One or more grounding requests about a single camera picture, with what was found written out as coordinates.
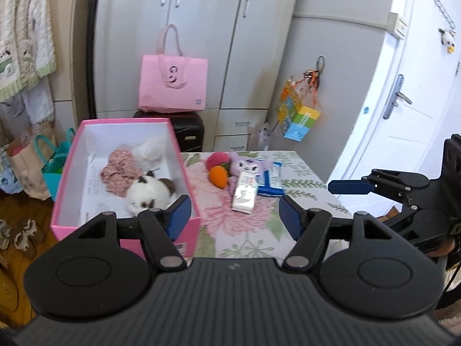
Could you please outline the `blue wet wipes pack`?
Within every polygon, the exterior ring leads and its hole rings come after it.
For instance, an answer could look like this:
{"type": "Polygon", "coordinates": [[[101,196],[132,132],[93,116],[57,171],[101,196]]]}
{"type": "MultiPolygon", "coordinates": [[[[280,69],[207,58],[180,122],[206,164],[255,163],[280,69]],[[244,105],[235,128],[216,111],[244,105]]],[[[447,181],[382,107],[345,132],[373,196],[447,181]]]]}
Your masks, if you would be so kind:
{"type": "Polygon", "coordinates": [[[258,177],[258,195],[267,197],[281,197],[284,188],[281,181],[281,168],[283,164],[274,162],[272,166],[258,177]]]}

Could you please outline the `white fluffy plush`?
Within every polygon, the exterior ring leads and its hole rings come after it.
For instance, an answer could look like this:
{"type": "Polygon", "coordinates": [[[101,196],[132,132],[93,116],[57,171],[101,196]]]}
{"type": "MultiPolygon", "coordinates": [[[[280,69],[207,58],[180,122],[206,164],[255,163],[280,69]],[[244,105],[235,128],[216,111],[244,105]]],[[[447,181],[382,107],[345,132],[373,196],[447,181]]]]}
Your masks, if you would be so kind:
{"type": "Polygon", "coordinates": [[[142,144],[135,146],[131,153],[136,160],[139,168],[147,172],[158,170],[162,163],[166,151],[166,142],[162,138],[149,138],[142,144]]]}

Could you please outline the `pink tote bag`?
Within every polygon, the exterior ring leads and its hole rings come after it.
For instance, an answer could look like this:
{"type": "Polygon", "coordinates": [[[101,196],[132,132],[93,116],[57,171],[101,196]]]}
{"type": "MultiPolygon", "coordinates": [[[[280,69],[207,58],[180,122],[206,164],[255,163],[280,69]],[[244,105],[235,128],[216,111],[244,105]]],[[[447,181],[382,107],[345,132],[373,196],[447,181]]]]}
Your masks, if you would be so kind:
{"type": "Polygon", "coordinates": [[[206,107],[208,60],[184,55],[175,25],[159,35],[155,55],[141,61],[138,108],[143,112],[196,112],[206,107]],[[176,55],[167,55],[167,35],[175,34],[176,55]]]}

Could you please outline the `grey wardrobe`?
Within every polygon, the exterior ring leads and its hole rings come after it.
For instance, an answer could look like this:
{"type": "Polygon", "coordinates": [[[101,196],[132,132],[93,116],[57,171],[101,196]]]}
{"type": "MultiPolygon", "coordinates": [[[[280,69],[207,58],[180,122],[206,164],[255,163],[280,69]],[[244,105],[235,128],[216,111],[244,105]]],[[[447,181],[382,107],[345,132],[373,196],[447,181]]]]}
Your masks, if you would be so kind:
{"type": "Polygon", "coordinates": [[[208,60],[203,148],[244,151],[267,117],[295,0],[99,0],[97,118],[137,111],[141,60],[173,24],[183,53],[208,60]]]}

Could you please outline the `pink strawberry plush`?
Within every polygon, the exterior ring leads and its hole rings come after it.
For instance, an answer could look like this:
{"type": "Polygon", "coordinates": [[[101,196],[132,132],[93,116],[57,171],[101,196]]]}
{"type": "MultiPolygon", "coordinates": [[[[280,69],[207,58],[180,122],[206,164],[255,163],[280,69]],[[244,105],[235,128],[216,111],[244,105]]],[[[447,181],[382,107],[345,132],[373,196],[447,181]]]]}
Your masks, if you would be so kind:
{"type": "Polygon", "coordinates": [[[210,171],[214,166],[229,164],[231,158],[227,152],[213,152],[205,161],[205,167],[210,171]]]}

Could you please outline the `white duck door hanging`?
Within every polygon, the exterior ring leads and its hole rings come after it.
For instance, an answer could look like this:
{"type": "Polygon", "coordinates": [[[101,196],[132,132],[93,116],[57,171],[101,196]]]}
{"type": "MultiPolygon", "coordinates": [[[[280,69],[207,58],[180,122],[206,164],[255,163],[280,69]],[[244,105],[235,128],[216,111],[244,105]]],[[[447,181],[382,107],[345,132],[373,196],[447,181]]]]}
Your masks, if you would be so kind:
{"type": "Polygon", "coordinates": [[[456,40],[455,34],[453,30],[447,31],[441,28],[438,29],[439,33],[441,34],[441,43],[447,49],[447,53],[452,54],[455,51],[456,40]]]}

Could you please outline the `brown paper bag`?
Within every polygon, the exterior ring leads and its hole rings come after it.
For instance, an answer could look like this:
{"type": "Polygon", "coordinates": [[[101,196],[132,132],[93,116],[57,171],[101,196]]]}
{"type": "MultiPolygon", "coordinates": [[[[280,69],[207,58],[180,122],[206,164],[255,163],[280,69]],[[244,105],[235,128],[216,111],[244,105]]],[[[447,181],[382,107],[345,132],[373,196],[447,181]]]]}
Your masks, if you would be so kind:
{"type": "Polygon", "coordinates": [[[44,163],[34,147],[37,135],[45,136],[56,145],[56,136],[50,122],[43,122],[32,129],[27,129],[6,149],[6,154],[16,178],[25,193],[39,200],[50,198],[50,192],[41,172],[44,163]]]}

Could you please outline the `purple kuromi plush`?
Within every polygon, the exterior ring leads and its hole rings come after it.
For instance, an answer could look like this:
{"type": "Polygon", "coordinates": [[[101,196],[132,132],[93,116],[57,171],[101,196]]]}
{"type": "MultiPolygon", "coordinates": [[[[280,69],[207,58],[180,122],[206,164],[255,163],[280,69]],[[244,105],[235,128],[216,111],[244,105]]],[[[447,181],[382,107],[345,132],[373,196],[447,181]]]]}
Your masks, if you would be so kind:
{"type": "Polygon", "coordinates": [[[237,154],[237,152],[230,152],[230,177],[229,184],[235,183],[240,173],[250,173],[257,177],[262,176],[265,171],[269,170],[273,161],[270,160],[259,160],[248,156],[237,154]]]}

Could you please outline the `pink cardboard box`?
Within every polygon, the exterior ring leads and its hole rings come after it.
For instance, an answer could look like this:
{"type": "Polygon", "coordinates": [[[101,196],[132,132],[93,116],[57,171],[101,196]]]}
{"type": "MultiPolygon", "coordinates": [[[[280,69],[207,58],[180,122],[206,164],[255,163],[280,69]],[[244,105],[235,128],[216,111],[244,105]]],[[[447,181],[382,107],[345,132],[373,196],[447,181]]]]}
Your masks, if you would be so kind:
{"type": "Polygon", "coordinates": [[[169,120],[85,120],[67,155],[50,228],[63,240],[99,213],[127,218],[148,205],[167,208],[180,195],[192,191],[169,120]],[[148,194],[129,200],[130,186],[148,172],[162,189],[172,184],[174,191],[166,193],[166,200],[148,194]]]}

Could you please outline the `black clothes rack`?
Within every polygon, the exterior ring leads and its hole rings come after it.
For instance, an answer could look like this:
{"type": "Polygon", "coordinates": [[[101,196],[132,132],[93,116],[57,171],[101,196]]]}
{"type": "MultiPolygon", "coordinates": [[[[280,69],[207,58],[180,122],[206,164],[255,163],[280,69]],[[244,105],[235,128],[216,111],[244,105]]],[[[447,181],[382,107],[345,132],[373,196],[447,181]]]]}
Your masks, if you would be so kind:
{"type": "Polygon", "coordinates": [[[95,27],[99,0],[88,0],[87,43],[86,43],[86,79],[89,118],[97,118],[94,79],[95,27]]]}

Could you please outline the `cream fluffy cardigan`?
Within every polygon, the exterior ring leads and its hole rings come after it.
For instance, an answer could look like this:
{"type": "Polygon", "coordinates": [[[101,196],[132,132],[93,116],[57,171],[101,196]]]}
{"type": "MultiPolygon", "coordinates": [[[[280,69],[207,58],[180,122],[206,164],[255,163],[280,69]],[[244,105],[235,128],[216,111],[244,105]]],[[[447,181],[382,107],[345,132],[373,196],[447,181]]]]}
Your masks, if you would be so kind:
{"type": "Polygon", "coordinates": [[[48,0],[1,0],[1,101],[56,71],[48,0]]]}

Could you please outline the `colourful paper gift bag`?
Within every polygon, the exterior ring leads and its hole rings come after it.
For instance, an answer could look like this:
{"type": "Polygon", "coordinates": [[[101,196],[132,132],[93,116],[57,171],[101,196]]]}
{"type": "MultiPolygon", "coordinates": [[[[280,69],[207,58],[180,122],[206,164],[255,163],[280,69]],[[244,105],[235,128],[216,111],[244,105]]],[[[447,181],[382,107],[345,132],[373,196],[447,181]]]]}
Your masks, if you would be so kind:
{"type": "Polygon", "coordinates": [[[287,80],[277,104],[277,122],[283,137],[302,141],[320,115],[315,88],[306,80],[287,80]]]}

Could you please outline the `black suitcase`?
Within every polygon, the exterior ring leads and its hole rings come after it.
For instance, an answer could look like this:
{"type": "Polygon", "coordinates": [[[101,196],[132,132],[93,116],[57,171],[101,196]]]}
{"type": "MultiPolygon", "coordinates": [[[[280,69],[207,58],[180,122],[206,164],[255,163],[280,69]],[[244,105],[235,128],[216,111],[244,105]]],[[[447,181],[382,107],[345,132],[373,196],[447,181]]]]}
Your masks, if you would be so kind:
{"type": "Polygon", "coordinates": [[[196,112],[143,112],[138,110],[134,118],[169,119],[181,152],[201,152],[205,135],[202,117],[196,112]]]}

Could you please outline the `teal gift bag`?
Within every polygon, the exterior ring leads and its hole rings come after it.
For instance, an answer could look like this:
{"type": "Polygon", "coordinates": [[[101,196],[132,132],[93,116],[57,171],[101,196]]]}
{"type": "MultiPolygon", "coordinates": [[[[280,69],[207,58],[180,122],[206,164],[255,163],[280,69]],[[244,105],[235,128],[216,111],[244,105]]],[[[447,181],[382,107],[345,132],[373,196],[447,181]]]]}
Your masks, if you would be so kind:
{"type": "Polygon", "coordinates": [[[59,182],[63,173],[64,165],[67,161],[67,155],[73,138],[76,135],[74,128],[69,128],[67,130],[66,140],[62,142],[59,146],[53,145],[51,141],[44,135],[37,135],[34,138],[34,148],[38,157],[42,160],[43,166],[41,168],[41,173],[47,185],[47,189],[52,197],[53,202],[56,200],[56,195],[58,191],[59,182]],[[46,159],[41,152],[41,149],[38,146],[38,143],[43,141],[46,146],[52,149],[52,155],[49,159],[46,159]]]}

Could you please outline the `orange plush ball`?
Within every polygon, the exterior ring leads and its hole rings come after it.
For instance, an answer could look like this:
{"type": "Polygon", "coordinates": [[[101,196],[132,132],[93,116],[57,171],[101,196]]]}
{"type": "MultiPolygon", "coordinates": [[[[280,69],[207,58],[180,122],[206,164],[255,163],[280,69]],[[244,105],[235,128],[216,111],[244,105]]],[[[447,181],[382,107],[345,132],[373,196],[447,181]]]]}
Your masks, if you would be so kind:
{"type": "Polygon", "coordinates": [[[213,166],[209,170],[208,179],[211,184],[220,189],[225,189],[228,185],[228,172],[223,166],[213,166]]]}

